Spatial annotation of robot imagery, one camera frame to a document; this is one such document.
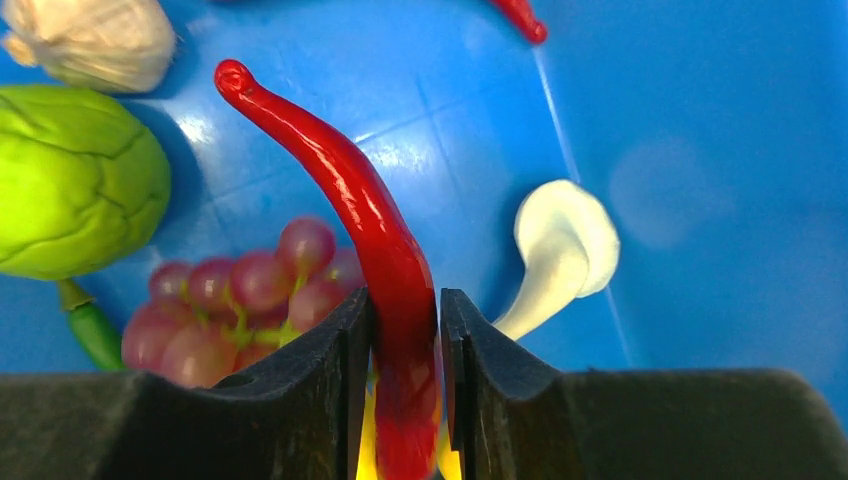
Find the green cabbage ball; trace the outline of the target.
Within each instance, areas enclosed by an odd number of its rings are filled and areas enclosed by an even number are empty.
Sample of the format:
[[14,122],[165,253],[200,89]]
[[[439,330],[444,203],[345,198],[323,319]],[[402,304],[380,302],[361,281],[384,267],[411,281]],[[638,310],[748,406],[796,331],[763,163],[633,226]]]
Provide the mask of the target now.
[[163,147],[117,100],[2,87],[2,273],[54,281],[107,267],[150,241],[171,191]]

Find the purple grape bunch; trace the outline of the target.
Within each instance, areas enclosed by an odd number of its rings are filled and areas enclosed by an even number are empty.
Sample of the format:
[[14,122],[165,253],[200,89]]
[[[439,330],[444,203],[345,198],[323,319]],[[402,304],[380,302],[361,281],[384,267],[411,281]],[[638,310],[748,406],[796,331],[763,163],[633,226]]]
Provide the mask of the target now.
[[364,286],[354,249],[299,217],[273,249],[162,264],[125,328],[124,364],[187,387],[211,387],[317,326]]

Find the red chili pepper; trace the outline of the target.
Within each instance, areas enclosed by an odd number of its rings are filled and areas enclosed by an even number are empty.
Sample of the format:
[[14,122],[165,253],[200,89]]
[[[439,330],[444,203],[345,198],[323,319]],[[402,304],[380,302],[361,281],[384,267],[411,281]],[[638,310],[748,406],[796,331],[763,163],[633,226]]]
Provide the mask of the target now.
[[536,16],[528,0],[490,0],[490,3],[534,45],[544,43],[548,37],[546,25]]
[[236,60],[218,64],[214,83],[233,108],[300,162],[353,241],[376,312],[376,467],[383,479],[428,478],[442,393],[435,290],[419,244],[355,143],[261,86]]

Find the white garlic bulb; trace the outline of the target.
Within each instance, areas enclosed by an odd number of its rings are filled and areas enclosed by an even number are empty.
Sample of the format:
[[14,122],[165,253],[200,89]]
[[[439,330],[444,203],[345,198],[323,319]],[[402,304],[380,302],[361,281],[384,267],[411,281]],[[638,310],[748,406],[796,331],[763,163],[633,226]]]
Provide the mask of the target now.
[[3,1],[1,45],[67,85],[140,94],[163,80],[177,35],[157,1]]

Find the green chili pepper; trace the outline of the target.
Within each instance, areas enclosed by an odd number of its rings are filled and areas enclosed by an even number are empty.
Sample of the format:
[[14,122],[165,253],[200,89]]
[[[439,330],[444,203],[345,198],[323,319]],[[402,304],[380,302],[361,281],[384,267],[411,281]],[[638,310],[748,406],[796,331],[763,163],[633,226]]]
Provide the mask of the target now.
[[71,333],[93,364],[104,371],[124,370],[122,337],[95,298],[73,279],[55,282]]

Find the yellow banana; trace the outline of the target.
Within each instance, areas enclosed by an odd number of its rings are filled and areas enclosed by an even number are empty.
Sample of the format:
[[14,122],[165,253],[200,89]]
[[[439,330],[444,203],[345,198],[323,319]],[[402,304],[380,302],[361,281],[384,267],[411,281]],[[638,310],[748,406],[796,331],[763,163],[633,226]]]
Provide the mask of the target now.
[[[376,373],[373,370],[369,371],[366,380],[363,424],[356,473],[357,480],[377,480],[379,478],[375,462],[376,424],[374,420],[375,400],[373,397],[376,380]],[[463,479],[460,455],[451,448],[449,428],[446,422],[442,422],[440,425],[436,460],[438,474],[434,475],[433,479]]]

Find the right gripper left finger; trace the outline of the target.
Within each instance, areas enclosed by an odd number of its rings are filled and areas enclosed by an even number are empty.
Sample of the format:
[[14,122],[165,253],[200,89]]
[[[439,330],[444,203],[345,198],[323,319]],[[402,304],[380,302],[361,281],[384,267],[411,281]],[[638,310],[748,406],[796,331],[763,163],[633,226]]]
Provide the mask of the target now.
[[5,375],[5,479],[352,479],[373,306],[322,323],[210,389],[144,371]]

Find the blue plastic bin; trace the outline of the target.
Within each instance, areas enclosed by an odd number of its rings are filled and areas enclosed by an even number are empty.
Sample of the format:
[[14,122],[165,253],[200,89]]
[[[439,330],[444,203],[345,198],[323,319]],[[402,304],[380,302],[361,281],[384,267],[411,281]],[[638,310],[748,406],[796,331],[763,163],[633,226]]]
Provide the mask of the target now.
[[150,242],[84,276],[116,328],[167,261],[339,219],[214,85],[223,60],[370,158],[430,264],[489,318],[524,267],[520,203],[569,179],[607,209],[610,283],[523,345],[564,370],[776,367],[847,417],[847,5],[536,1],[530,44],[488,1],[165,1],[154,91],[117,95],[167,153]]

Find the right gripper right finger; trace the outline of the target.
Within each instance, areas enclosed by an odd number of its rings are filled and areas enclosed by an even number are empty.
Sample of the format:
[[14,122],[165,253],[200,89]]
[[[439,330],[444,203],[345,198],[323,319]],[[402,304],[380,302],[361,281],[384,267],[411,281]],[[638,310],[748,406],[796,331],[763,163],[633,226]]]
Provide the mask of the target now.
[[843,479],[824,398],[777,369],[562,372],[441,294],[450,443],[467,479]]

